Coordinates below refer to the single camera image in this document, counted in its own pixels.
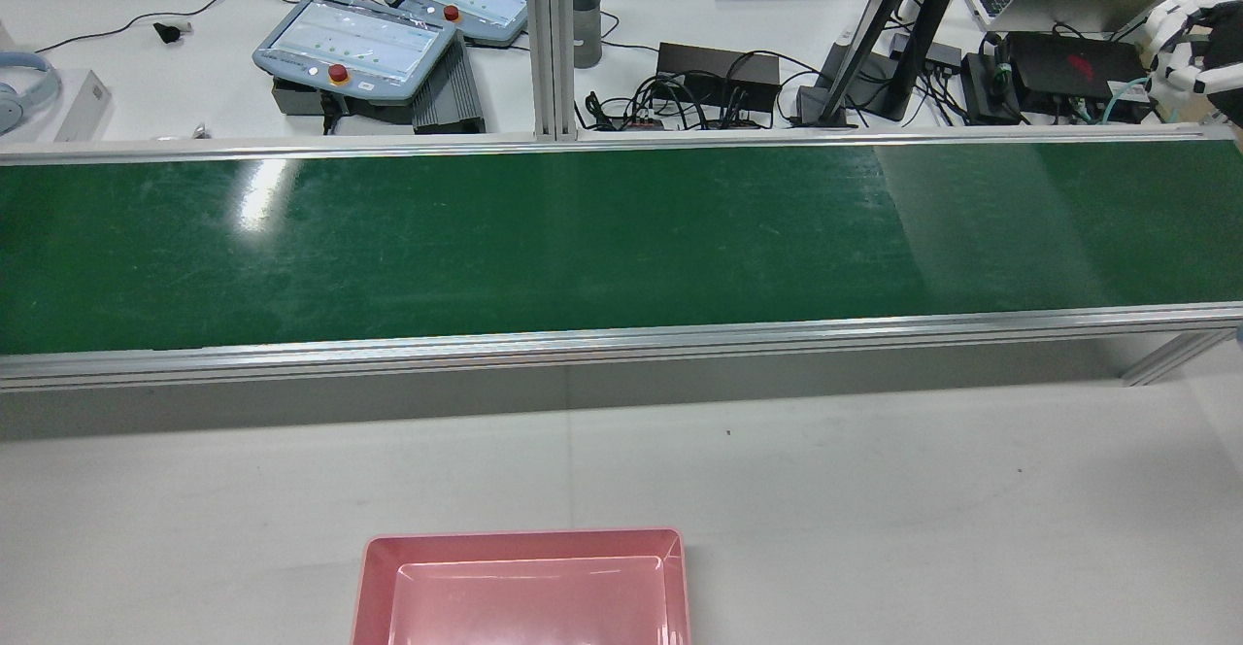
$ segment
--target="white robotic hand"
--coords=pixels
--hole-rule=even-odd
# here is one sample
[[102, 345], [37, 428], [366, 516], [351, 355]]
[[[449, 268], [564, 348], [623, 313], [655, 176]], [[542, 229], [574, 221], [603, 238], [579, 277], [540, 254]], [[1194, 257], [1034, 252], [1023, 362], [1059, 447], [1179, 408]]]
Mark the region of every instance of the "white robotic hand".
[[1239, 6], [1243, 0], [1166, 0], [1152, 9], [1144, 25], [1150, 40], [1141, 51], [1141, 61], [1151, 73], [1152, 96], [1181, 106], [1195, 93], [1243, 88], [1243, 62], [1203, 68], [1203, 53], [1197, 47], [1204, 39], [1191, 35], [1191, 29], [1212, 21], [1214, 14]]

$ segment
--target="water bottle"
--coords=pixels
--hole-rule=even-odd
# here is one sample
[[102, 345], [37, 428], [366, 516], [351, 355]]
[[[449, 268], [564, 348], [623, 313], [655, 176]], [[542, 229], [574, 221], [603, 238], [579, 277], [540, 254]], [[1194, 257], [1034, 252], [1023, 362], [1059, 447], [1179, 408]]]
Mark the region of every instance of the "water bottle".
[[576, 68], [594, 68], [600, 51], [600, 0], [574, 0]]

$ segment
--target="teal cable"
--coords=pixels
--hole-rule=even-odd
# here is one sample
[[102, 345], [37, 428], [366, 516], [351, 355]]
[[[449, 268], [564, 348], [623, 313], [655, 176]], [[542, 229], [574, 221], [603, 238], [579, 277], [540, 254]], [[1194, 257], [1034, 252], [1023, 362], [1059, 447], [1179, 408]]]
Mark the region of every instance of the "teal cable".
[[1145, 83], [1147, 80], [1149, 78], [1146, 78], [1146, 77], [1132, 78], [1131, 82], [1126, 83], [1126, 87], [1122, 87], [1122, 88], [1119, 88], [1119, 91], [1115, 91], [1112, 99], [1110, 99], [1109, 104], [1105, 106], [1105, 113], [1101, 113], [1100, 124], [1105, 124], [1105, 123], [1109, 122], [1109, 114], [1114, 113], [1114, 104], [1117, 104], [1117, 101], [1121, 99], [1122, 93], [1126, 93], [1127, 91], [1130, 91], [1130, 88], [1135, 87], [1136, 83]]

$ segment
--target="black box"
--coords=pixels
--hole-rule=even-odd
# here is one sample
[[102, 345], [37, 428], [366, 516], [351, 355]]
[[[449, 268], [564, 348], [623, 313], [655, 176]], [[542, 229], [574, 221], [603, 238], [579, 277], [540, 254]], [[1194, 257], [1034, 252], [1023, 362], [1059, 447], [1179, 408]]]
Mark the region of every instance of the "black box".
[[[1121, 85], [1147, 71], [1131, 43], [1052, 34], [1009, 34], [1004, 47], [1014, 68], [1021, 108], [1032, 113], [1069, 113], [1068, 99], [1101, 109]], [[1119, 101], [1112, 119], [1139, 122], [1151, 104]]]
[[[716, 47], [694, 47], [661, 42], [660, 56], [656, 60], [658, 75], [687, 73], [680, 77], [695, 99], [705, 106], [723, 106], [730, 101], [735, 88], [742, 88], [738, 108], [772, 113], [777, 93], [781, 92], [781, 66], [773, 56], [750, 56], [738, 61], [743, 52], [718, 51]], [[730, 78], [728, 88], [725, 78]], [[666, 101], [690, 102], [684, 93], [674, 94], [669, 87], [656, 85], [653, 97]]]

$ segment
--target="white box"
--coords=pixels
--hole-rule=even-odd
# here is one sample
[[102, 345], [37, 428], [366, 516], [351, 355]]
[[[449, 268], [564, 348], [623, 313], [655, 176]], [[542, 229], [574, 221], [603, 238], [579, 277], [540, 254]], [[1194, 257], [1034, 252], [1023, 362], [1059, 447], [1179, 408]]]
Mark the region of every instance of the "white box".
[[[0, 142], [93, 140], [98, 135], [112, 92], [89, 70], [62, 70], [61, 92], [48, 104], [36, 106], [17, 127], [0, 135]], [[34, 82], [34, 70], [0, 68], [0, 82], [26, 88]]]

